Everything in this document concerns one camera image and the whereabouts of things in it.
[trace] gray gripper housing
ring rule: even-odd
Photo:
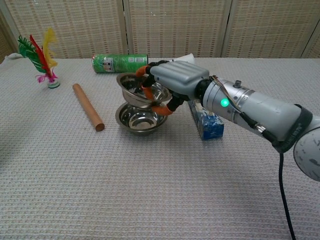
[[[209,79],[209,71],[186,61],[170,61],[153,66],[150,73],[154,80],[162,86],[195,100],[197,84]]]

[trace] tissue box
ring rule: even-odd
[[[188,104],[202,140],[223,136],[225,124],[218,115],[202,107],[199,100],[190,100]]]

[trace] black cable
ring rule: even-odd
[[[290,219],[289,209],[288,209],[285,190],[284,190],[284,183],[283,183],[283,179],[282,179],[283,168],[284,168],[284,154],[280,153],[280,163],[279,163],[280,192],[281,192],[281,197],[282,197],[283,207],[284,207],[284,211],[285,211],[286,221],[288,222],[288,227],[289,227],[289,230],[290,230],[291,238],[292,238],[292,240],[296,240],[294,228],[292,227],[292,223],[291,223],[291,219]]]

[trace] black strap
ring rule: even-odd
[[[295,105],[301,108],[300,116],[295,121],[293,126],[290,128],[286,139],[284,141],[272,144],[272,146],[280,154],[287,152],[295,144],[295,142],[301,137],[303,132],[309,126],[313,118],[313,114],[309,110],[305,109],[304,107],[298,104]]]

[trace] stainless steel bowl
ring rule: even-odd
[[[141,89],[144,79],[146,78],[137,78],[134,73],[122,73],[116,77],[116,81],[122,88],[122,95],[127,103],[136,108],[149,109],[152,106],[171,99],[169,90],[157,82],[152,85],[154,101],[147,99]]]
[[[147,136],[157,130],[167,116],[151,110],[143,110],[128,103],[122,104],[115,113],[116,122],[124,129],[139,136]]]

